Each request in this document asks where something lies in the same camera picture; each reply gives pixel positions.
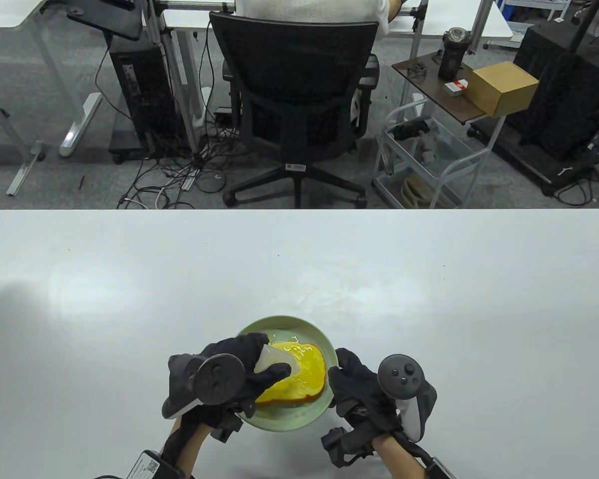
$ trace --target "light green plate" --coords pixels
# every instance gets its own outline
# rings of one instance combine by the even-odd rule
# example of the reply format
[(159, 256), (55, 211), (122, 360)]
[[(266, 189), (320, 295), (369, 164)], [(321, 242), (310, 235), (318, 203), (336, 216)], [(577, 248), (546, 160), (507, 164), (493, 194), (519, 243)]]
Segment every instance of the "light green plate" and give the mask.
[[(266, 333), (271, 343), (282, 341), (298, 341), (302, 344), (313, 344), (320, 349), (326, 363), (326, 370), (338, 365), (337, 355), (331, 342), (324, 333), (302, 319), (292, 316), (271, 316), (260, 319), (240, 331), (246, 333)], [(265, 431), (293, 431), (304, 427), (320, 417), (333, 399), (333, 392), (326, 381), (322, 396), (317, 401), (299, 404), (273, 404), (259, 406), (253, 417), (242, 419), (258, 429)]]

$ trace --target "cardboard box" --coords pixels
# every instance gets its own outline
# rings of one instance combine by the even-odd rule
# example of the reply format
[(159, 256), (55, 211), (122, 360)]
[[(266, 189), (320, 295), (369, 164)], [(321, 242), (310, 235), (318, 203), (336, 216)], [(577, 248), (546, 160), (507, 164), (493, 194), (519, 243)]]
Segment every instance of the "cardboard box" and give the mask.
[(527, 109), (539, 81), (513, 62), (473, 70), (468, 78), (466, 98), (493, 118)]

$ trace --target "qr code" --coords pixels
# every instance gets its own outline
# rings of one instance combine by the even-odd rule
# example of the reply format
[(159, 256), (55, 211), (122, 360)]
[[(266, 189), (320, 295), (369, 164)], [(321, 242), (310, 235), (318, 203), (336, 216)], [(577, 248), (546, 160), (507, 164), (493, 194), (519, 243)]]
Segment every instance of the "qr code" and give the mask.
[(151, 461), (148, 466), (146, 466), (146, 470), (150, 473), (155, 474), (155, 471), (158, 470), (159, 464), (156, 461)]

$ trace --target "computer tower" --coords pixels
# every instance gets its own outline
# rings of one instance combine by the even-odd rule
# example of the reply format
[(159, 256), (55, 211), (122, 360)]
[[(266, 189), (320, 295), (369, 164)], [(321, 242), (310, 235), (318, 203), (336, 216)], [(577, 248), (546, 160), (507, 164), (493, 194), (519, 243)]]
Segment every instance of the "computer tower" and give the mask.
[(109, 53), (142, 148), (149, 153), (187, 148), (161, 48), (144, 31), (138, 41), (114, 36)]
[(557, 160), (571, 160), (599, 130), (599, 39), (586, 34), (575, 54), (568, 46), (577, 30), (569, 22), (546, 22), (528, 29), (515, 64), (538, 78), (528, 110), (507, 119)]

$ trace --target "white shirt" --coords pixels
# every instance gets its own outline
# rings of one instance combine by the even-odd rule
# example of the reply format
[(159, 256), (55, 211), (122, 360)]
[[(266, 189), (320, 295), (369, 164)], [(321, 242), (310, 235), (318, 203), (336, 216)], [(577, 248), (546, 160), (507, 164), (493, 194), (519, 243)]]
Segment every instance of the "white shirt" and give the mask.
[(389, 0), (236, 0), (250, 18), (307, 23), (379, 22), (376, 39), (388, 34)]

